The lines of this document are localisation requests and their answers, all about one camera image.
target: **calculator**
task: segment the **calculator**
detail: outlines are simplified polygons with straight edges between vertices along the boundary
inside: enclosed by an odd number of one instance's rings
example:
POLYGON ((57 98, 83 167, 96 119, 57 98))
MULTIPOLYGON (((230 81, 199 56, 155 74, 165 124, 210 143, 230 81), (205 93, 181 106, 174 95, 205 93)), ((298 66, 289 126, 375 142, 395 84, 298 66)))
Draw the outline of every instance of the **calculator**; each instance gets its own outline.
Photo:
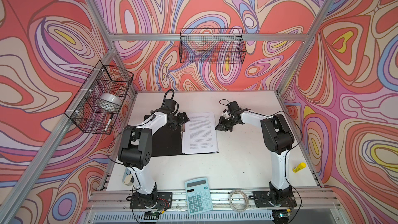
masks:
POLYGON ((201 214, 213 209, 209 184, 206 177, 185 182, 188 213, 201 214))

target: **table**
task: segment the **table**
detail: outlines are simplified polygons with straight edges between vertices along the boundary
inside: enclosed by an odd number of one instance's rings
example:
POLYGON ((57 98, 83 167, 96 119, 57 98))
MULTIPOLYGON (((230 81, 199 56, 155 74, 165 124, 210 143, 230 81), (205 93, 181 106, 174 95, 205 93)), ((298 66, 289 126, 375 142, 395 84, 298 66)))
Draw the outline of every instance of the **table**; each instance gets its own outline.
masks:
MULTIPOLYGON (((164 92, 138 93, 129 125, 142 122, 144 115, 159 108, 164 92)), ((221 99, 237 101, 241 108, 250 108, 261 114, 282 110, 273 91, 177 92, 174 100, 179 112, 214 112, 216 123, 226 109, 221 99)), ((219 153, 152 157, 145 167, 150 169, 158 190, 184 190, 184 183, 197 177, 207 177, 211 189, 255 189, 269 187, 271 156, 260 129, 250 125, 236 125, 233 132, 217 131, 219 153)), ((289 181, 293 187, 316 187, 316 181, 305 167, 294 173, 292 168, 305 162, 300 147, 289 152, 289 181)), ((107 191, 131 191, 122 183, 125 167, 115 164, 107 191)))

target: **wall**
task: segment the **wall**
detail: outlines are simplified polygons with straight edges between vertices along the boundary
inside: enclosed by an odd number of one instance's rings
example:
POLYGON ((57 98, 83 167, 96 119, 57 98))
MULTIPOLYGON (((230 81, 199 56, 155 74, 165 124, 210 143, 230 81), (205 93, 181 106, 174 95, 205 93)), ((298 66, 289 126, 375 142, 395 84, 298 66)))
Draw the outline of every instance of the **wall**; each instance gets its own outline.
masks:
MULTIPOLYGON (((84 0, 0 0, 0 203, 107 52, 84 0)), ((131 95, 114 132, 125 120, 131 95)), ((113 139, 72 126, 13 223, 75 223, 113 139)))
POLYGON ((398 220, 398 0, 336 0, 283 98, 352 223, 398 220))
MULTIPOLYGON (((96 0, 113 33, 179 33, 242 27, 245 33, 307 33, 324 0, 96 0)), ((179 42, 115 43, 140 91, 274 90, 299 42, 247 41, 243 65, 178 61, 179 42)))

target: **black wire mesh basket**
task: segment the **black wire mesh basket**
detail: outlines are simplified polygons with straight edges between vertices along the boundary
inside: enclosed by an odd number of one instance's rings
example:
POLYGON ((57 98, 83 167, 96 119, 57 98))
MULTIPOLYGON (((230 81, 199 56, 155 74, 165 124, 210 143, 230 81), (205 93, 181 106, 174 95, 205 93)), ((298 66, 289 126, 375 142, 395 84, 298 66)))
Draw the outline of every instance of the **black wire mesh basket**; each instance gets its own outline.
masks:
POLYGON ((82 132, 111 134, 133 76, 124 68, 102 65, 72 114, 65 114, 82 132))
POLYGON ((180 62, 242 64, 242 33, 242 28, 181 28, 180 62))

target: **paper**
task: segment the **paper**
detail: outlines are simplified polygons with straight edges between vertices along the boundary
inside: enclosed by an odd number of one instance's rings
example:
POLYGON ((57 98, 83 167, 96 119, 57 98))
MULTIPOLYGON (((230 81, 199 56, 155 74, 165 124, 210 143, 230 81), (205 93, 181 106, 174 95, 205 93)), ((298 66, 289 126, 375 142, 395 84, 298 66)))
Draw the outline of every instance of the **paper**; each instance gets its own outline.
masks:
POLYGON ((216 123, 213 112, 188 114, 189 122, 185 123, 182 135, 182 152, 184 154, 218 152, 216 123))

